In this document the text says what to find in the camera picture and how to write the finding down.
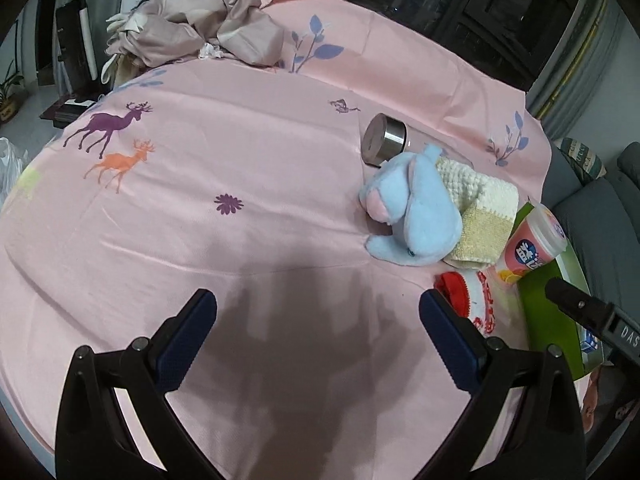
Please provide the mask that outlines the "person's right hand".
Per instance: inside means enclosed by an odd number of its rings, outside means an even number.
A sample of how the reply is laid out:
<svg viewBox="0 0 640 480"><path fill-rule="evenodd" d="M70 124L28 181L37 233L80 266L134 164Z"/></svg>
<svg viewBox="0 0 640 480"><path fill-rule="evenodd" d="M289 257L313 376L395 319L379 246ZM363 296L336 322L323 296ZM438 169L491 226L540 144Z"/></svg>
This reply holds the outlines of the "person's right hand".
<svg viewBox="0 0 640 480"><path fill-rule="evenodd" d="M600 379L604 371L605 366L600 365L589 375L588 387L582 399L582 428L585 434L597 427L602 419Z"/></svg>

